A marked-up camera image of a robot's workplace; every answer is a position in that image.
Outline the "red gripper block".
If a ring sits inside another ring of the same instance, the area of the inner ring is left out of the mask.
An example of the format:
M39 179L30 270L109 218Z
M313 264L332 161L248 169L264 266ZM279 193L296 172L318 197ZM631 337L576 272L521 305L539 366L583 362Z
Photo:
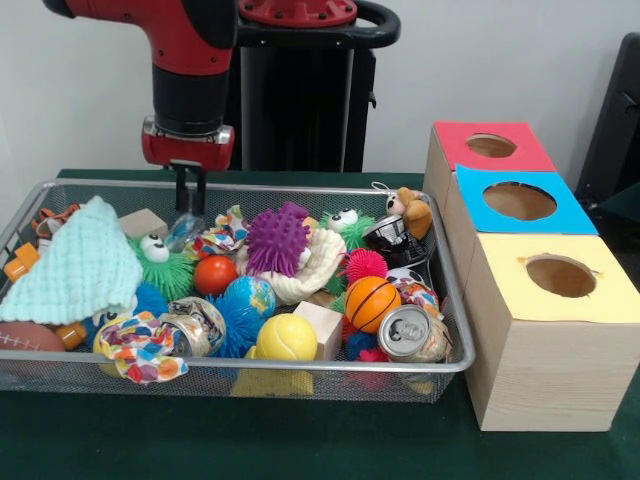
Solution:
M189 211L190 194L187 187L187 169L197 167L196 192L193 195L193 214L203 217L206 203L207 172L224 171L231 162L235 131L223 125L211 135L178 137L162 130L154 120L143 122L141 141L145 160L159 166L175 166L176 210Z

